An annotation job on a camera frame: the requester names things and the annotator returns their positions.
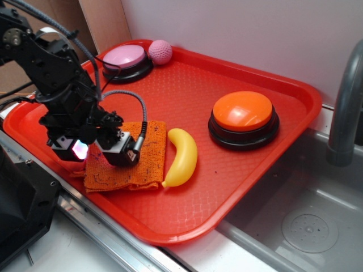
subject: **black button base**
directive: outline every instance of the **black button base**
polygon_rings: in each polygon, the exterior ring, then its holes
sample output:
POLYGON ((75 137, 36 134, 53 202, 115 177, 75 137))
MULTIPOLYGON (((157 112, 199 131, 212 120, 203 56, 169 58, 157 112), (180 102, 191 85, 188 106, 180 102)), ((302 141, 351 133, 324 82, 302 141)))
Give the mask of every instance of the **black button base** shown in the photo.
POLYGON ((216 144, 231 150, 254 150, 272 142, 278 133, 280 119, 272 108, 272 116, 268 123, 259 129, 237 132, 222 128, 217 124, 213 112, 208 122, 209 134, 216 144))

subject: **orange button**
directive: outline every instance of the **orange button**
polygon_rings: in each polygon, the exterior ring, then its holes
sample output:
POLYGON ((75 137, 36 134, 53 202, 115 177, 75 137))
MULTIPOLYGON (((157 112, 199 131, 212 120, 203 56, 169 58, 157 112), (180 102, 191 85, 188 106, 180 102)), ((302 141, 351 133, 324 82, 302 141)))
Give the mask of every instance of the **orange button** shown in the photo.
POLYGON ((272 103, 257 92, 233 92, 215 103, 213 115, 224 129, 236 132, 256 130, 271 119, 272 103))

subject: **orange towel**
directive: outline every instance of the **orange towel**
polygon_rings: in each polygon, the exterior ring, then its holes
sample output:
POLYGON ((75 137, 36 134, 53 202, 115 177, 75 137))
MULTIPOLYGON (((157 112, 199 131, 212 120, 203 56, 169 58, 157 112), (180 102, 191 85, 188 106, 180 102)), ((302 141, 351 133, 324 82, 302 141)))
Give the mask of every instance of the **orange towel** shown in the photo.
MULTIPOLYGON (((123 131, 129 131, 137 139, 140 122, 126 122, 123 131)), ((110 165, 95 144, 90 146, 86 161, 86 192, 117 189, 157 189, 163 181, 166 145, 165 122, 149 121, 145 141, 141 148, 140 161, 134 167, 110 165)))

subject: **drain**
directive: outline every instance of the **drain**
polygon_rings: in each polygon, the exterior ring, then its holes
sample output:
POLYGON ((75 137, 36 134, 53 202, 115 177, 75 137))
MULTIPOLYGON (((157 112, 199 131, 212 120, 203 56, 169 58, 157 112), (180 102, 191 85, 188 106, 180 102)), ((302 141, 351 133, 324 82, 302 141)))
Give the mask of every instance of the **drain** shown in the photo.
POLYGON ((338 228, 324 212, 308 207, 294 210, 285 217, 282 234, 296 249, 319 253, 327 251, 336 243, 338 228))

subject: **pink button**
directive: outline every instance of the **pink button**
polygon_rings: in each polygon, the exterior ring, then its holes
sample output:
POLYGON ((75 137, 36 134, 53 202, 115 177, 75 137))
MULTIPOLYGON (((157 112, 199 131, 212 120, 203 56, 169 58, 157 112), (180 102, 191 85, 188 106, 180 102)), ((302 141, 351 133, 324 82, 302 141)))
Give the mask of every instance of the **pink button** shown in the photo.
MULTIPOLYGON (((119 66, 120 68, 131 67, 138 64, 145 56, 143 47, 139 45, 122 45, 110 52, 104 57, 103 61, 119 66)), ((116 69, 114 66, 105 64, 109 69, 116 69)))

